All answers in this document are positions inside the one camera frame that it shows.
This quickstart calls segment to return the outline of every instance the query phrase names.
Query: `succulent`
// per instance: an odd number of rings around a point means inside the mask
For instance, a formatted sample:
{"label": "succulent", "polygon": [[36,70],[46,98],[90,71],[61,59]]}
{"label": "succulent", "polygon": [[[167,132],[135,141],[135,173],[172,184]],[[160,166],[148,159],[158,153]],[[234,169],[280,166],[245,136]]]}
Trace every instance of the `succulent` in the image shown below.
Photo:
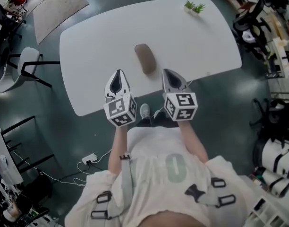
{"label": "succulent", "polygon": [[188,9],[192,9],[194,7],[193,2],[190,1],[187,1],[184,6],[186,6]]}
{"label": "succulent", "polygon": [[200,3],[198,6],[194,5],[192,10],[196,13],[201,13],[205,8],[205,5]]}

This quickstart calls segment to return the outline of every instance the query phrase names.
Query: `white container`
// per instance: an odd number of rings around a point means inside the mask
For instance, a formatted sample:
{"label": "white container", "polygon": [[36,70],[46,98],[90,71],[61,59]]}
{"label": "white container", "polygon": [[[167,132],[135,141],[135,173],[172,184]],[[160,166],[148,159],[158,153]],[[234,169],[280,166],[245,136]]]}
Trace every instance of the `white container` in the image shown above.
{"label": "white container", "polygon": [[193,15],[193,16],[198,16],[199,13],[196,13],[195,11],[191,10],[191,15]]}
{"label": "white container", "polygon": [[183,10],[186,12],[186,13],[189,13],[191,10],[188,9],[186,6],[183,6]]}

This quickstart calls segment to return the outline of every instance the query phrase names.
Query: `shoe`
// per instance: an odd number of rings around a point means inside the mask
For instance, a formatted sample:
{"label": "shoe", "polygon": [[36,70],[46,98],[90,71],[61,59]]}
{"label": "shoe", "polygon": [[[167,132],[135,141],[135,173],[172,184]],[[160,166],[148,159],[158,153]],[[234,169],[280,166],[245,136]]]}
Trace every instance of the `shoe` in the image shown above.
{"label": "shoe", "polygon": [[150,106],[148,104],[141,105],[139,113],[142,119],[150,118]]}
{"label": "shoe", "polygon": [[154,113],[154,119],[157,117],[157,114],[159,114],[162,111],[162,109],[156,110]]}

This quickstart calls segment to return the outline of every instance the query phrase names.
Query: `floor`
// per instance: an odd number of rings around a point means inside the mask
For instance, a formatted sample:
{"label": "floor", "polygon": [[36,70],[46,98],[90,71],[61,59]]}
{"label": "floor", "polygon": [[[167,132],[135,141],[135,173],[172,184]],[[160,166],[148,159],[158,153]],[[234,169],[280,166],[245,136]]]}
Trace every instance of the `floor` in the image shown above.
{"label": "floor", "polygon": [[[63,22],[38,46],[34,35],[33,14],[27,17],[26,25],[20,30],[23,35],[17,40],[13,53],[25,47],[33,47],[43,53],[47,61],[59,60],[60,34],[65,29],[99,13],[121,6],[147,0],[88,0],[89,5]],[[212,0],[228,24],[235,17],[235,10],[226,0]],[[252,54],[242,48],[243,66],[240,69],[196,80],[191,88],[195,91],[199,109],[192,125],[209,157],[222,155],[231,161],[238,174],[253,170],[252,149],[257,138],[257,129],[251,129],[248,122],[259,117],[252,104],[253,98],[269,97],[269,88],[264,79],[264,66]],[[31,120],[6,135],[14,145],[22,142],[16,150],[21,157],[30,157],[34,162],[53,153],[54,158],[40,165],[40,169],[55,179],[77,172],[77,162],[95,153],[102,156],[111,148],[114,128],[105,118],[103,111],[85,117],[78,117],[70,104],[59,65],[38,67],[36,75],[53,85],[49,89],[36,82],[26,82],[20,88],[0,94],[0,128],[7,128],[18,121],[35,115]],[[162,105],[161,91],[137,99],[138,105],[147,102],[152,110]],[[97,164],[107,168],[108,157]],[[32,169],[23,174],[25,183],[37,175]],[[79,174],[85,180],[86,175]],[[51,209],[51,215],[59,217],[59,223],[76,203],[82,187],[55,183],[53,197],[44,206]]]}

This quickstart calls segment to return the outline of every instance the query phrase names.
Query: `black pants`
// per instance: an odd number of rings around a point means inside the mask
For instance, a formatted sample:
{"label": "black pants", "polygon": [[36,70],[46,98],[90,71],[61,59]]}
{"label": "black pants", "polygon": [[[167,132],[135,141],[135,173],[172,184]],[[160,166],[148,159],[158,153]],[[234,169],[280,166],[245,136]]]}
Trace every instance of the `black pants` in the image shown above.
{"label": "black pants", "polygon": [[178,127],[177,122],[174,122],[171,118],[167,118],[165,112],[159,112],[156,118],[145,118],[138,122],[135,127],[165,127],[165,128],[176,128]]}

